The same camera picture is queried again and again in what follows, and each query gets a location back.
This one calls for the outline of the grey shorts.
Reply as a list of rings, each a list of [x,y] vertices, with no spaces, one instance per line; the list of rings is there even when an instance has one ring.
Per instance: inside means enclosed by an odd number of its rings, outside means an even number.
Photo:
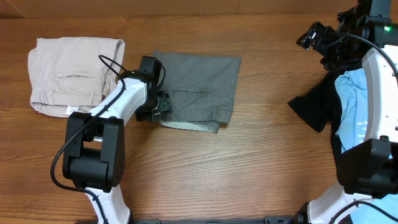
[[[159,119],[168,128],[217,133],[234,108],[241,58],[214,57],[156,50],[165,67],[162,90],[172,111]]]

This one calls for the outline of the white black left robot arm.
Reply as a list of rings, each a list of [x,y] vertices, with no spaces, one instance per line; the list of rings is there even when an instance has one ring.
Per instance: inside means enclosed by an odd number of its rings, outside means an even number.
[[[52,166],[63,159],[63,176],[73,182],[66,189],[89,198],[97,223],[133,222],[120,187],[126,161],[124,127],[132,116],[153,121],[170,112],[169,96],[160,90],[165,75],[164,67],[124,71],[103,104],[68,118],[65,144]]]

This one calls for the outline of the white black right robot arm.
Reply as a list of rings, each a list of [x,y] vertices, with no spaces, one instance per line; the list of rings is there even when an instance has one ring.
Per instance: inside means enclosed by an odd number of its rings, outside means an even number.
[[[397,222],[397,26],[382,17],[316,22],[297,40],[322,54],[341,117],[336,182],[307,203],[295,223]]]

